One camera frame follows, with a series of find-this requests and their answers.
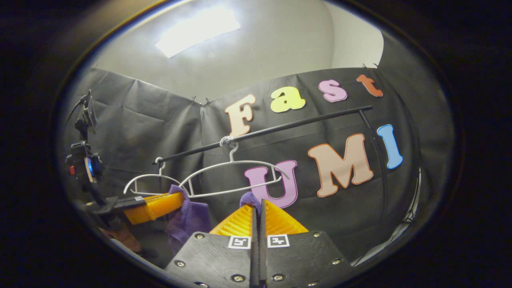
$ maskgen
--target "clothing rack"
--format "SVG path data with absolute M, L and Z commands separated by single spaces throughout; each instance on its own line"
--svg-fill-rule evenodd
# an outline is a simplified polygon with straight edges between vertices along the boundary
M 267 128 L 267 129 L 259 130 L 259 131 L 252 132 L 252 133 L 247 133 L 245 135 L 233 138 L 232 141 L 233 142 L 240 142 L 240 141 L 244 141 L 244 140 L 251 139 L 251 138 L 254 138 L 254 137 L 263 136 L 263 135 L 266 135 L 266 134 L 269 134 L 269 133 L 274 133 L 274 132 L 277 132 L 277 131 L 287 130 L 287 129 L 295 128 L 295 127 L 298 127 L 298 126 L 310 124 L 310 123 L 313 123 L 313 122 L 318 122 L 318 121 L 322 121 L 322 120 L 326 120 L 326 119 L 331 119 L 331 118 L 335 118 L 335 117 L 339 117 L 339 116 L 343 116 L 343 115 L 349 115 L 349 114 L 353 114 L 353 113 L 359 113 L 360 116 L 362 117 L 363 121 L 365 122 L 365 124 L 367 126 L 369 126 L 368 119 L 364 115 L 363 111 L 370 110 L 370 109 L 372 109 L 372 106 L 363 106 L 363 107 L 359 107 L 359 108 L 355 108 L 355 109 L 348 109 L 348 110 L 333 112 L 333 113 L 329 113 L 329 114 L 325 114 L 325 115 L 321 115 L 321 116 L 317 116 L 317 117 L 312 117 L 312 118 L 303 119 L 303 120 L 295 121 L 295 122 L 288 123 L 288 124 L 283 124 L 283 125 L 275 126 L 275 127 L 272 127 L 272 128 Z M 174 159 L 177 159 L 177 158 L 181 158 L 181 157 L 185 157 L 185 156 L 188 156 L 188 155 L 192 155 L 192 154 L 208 151 L 208 150 L 211 150 L 211 149 L 218 148 L 220 146 L 221 146 L 220 142 L 212 143 L 212 144 L 203 146 L 201 148 L 196 148 L 196 149 L 192 149 L 192 150 L 189 150 L 189 151 L 181 152 L 181 153 L 175 154 L 175 155 L 167 157 L 167 158 L 163 158 L 163 159 L 160 158 L 158 161 L 155 161 L 152 164 L 158 164 L 159 165 L 162 162 L 167 162 L 167 161 L 171 161 L 171 160 L 174 160 Z

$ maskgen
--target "black fabric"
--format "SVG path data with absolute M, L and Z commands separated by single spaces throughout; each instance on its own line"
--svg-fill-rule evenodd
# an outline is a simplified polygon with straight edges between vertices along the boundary
M 361 74 L 375 81 L 374 85 L 383 91 L 383 97 L 371 95 L 356 80 Z M 438 156 L 436 149 L 445 151 L 449 148 L 450 130 L 446 126 L 443 133 L 431 132 L 419 136 L 418 127 L 428 132 L 429 125 L 438 125 L 440 121 L 446 120 L 443 117 L 427 121 L 417 118 L 420 108 L 430 112 L 429 107 L 418 97 L 442 96 L 435 94 L 440 93 L 440 90 L 423 87 L 431 84 L 431 78 L 423 79 L 423 86 L 416 86 L 422 77 L 430 76 L 417 73 L 405 77 L 402 72 L 389 69 L 385 65 L 378 69 L 312 71 L 276 78 L 200 105 L 151 84 L 93 69 L 79 82 L 66 107 L 70 111 L 72 105 L 88 89 L 92 90 L 98 118 L 98 134 L 90 135 L 89 143 L 93 151 L 101 155 L 105 166 L 105 176 L 100 188 L 105 196 L 129 197 L 131 194 L 122 194 L 126 183 L 140 174 L 157 173 L 157 166 L 151 165 L 156 157 L 167 157 L 218 142 L 228 135 L 231 127 L 229 116 L 224 110 L 248 94 L 256 97 L 256 103 L 250 104 L 253 119 L 245 121 L 250 125 L 250 132 L 371 105 L 373 109 L 366 111 L 365 115 L 373 132 L 376 134 L 378 127 L 392 124 L 398 148 L 404 157 L 403 163 L 397 168 L 386 168 L 386 195 L 383 193 L 382 171 L 377 160 L 378 152 L 381 161 L 387 163 L 385 146 L 378 136 L 377 146 L 374 145 L 367 126 L 358 114 L 340 116 L 243 141 L 234 154 L 235 160 L 258 160 L 272 164 L 295 160 L 298 198 L 284 210 L 307 229 L 326 231 L 342 253 L 349 260 L 353 260 L 386 241 L 406 214 L 414 195 L 420 159 L 429 161 L 423 162 L 421 166 L 424 167 L 425 174 L 429 175 L 428 179 L 433 181 L 433 187 L 440 187 L 443 181 L 442 178 L 436 178 L 436 175 L 447 168 L 438 167 L 440 163 L 436 160 L 444 156 Z M 347 99 L 338 102 L 324 99 L 318 84 L 330 79 L 339 82 L 340 87 L 347 91 Z M 285 86 L 296 87 L 301 98 L 306 100 L 306 105 L 301 109 L 275 113 L 270 108 L 273 101 L 270 94 Z M 77 140 L 78 133 L 72 129 L 71 121 L 65 131 L 62 145 L 66 146 L 65 151 L 68 153 L 69 144 Z M 317 164 L 308 156 L 309 149 L 328 143 L 343 157 L 347 138 L 356 133 L 365 137 L 365 151 L 370 169 L 374 172 L 373 178 L 359 185 L 350 183 L 346 189 L 334 180 L 339 190 L 334 195 L 318 197 L 317 191 L 321 182 Z M 200 168 L 228 161 L 228 153 L 229 148 L 222 147 L 169 161 L 163 174 L 183 180 Z M 240 164 L 209 170 L 194 178 L 194 191 L 211 193 L 248 186 L 249 181 L 243 173 L 252 167 L 255 165 Z M 284 192 L 283 185 L 273 184 L 268 186 L 268 191 L 272 197 L 280 197 Z M 245 192 L 197 200 L 209 204 L 212 222 L 217 223 L 238 208 L 240 197 Z

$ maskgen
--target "ceiling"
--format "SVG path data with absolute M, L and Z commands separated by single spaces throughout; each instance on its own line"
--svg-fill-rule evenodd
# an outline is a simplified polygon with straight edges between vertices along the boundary
M 234 12 L 241 28 L 167 58 L 166 29 L 209 7 Z M 329 3 L 310 0 L 195 0 L 172 5 L 108 42 L 93 67 L 206 102 L 252 84 L 307 71 L 373 66 L 381 32 Z

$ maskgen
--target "bolt head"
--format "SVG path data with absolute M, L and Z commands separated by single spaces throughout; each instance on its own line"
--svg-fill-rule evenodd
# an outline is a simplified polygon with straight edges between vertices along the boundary
M 245 278 L 242 275 L 233 276 L 233 281 L 235 281 L 235 282 L 242 282 L 244 280 L 245 280 Z
M 273 279 L 274 281 L 283 281 L 283 280 L 285 279 L 285 276 L 284 276 L 284 275 L 281 275 L 281 274 L 277 274 L 277 275 L 274 275 L 274 276 L 272 277 L 272 279 Z

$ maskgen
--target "wire hanger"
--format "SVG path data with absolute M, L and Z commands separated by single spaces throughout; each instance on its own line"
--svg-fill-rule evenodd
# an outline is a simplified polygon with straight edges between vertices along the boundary
M 155 159 L 155 162 L 159 161 L 163 159 L 162 157 L 158 157 Z M 160 169 L 158 170 L 158 174 L 144 174 L 144 175 L 139 175 L 135 178 L 133 178 L 132 180 L 130 180 L 130 182 L 128 182 L 128 184 L 126 184 L 126 186 L 124 187 L 124 191 L 123 191 L 123 194 L 126 194 L 126 191 L 128 190 L 128 187 L 130 187 L 130 185 L 135 182 L 135 191 L 133 191 L 132 189 L 130 189 L 130 192 L 132 192 L 133 194 L 138 194 L 138 195 L 165 195 L 167 193 L 162 193 L 162 194 L 155 194 L 155 193 L 146 193 L 146 192 L 138 192 L 138 189 L 137 189 L 137 179 L 140 179 L 142 177 L 160 177 L 160 178 L 166 178 L 166 179 L 169 179 L 171 181 L 174 181 L 174 183 L 176 184 L 179 184 L 180 182 L 176 179 L 173 179 L 173 178 L 170 178 L 169 176 L 165 176 L 165 175 L 162 175 L 162 170 L 165 168 L 165 162 L 163 163 L 163 166 L 160 167 Z
M 231 136 L 225 136 L 224 138 L 222 138 L 221 141 L 220 141 L 220 146 L 229 146 L 230 148 L 232 148 L 231 151 L 229 152 L 229 162 L 215 164 L 215 165 L 203 168 L 201 170 L 198 170 L 198 171 L 192 173 L 187 178 L 185 178 L 185 180 L 183 180 L 183 182 L 180 183 L 179 187 L 184 189 L 183 185 L 185 185 L 185 183 L 188 182 L 188 187 L 190 188 L 190 193 L 188 194 L 189 198 L 199 198 L 199 197 L 206 197 L 206 196 L 226 194 L 226 193 L 237 192 L 237 191 L 242 191 L 242 190 L 249 190 L 249 189 L 252 189 L 252 188 L 256 188 L 256 187 L 260 187 L 260 186 L 276 183 L 276 182 L 281 181 L 282 176 L 279 176 L 279 178 L 276 178 L 275 177 L 275 170 L 278 170 L 283 176 L 286 177 L 286 179 L 290 179 L 288 177 L 288 175 L 286 175 L 286 173 L 283 170 L 281 170 L 277 166 L 275 166 L 273 164 L 270 164 L 270 163 L 267 163 L 267 162 L 253 161 L 253 160 L 239 160 L 239 161 L 235 161 L 233 159 L 233 153 L 235 153 L 237 151 L 237 149 L 238 149 L 238 142 L 235 142 L 233 140 L 233 137 L 231 137 Z M 262 165 L 271 167 L 271 169 L 272 169 L 272 176 L 273 176 L 274 180 L 269 181 L 269 182 L 265 182 L 265 183 L 261 183 L 261 184 L 257 184 L 257 185 L 248 186 L 248 187 L 233 189 L 233 190 L 213 192 L 213 193 L 208 193 L 208 194 L 194 195 L 194 189 L 192 188 L 192 181 L 191 181 L 192 177 L 194 177 L 194 176 L 196 176 L 198 174 L 201 174 L 204 171 L 213 169 L 213 168 L 227 166 L 227 165 L 232 165 L 232 164 L 242 164 L 242 163 L 255 163 L 255 164 L 262 164 Z

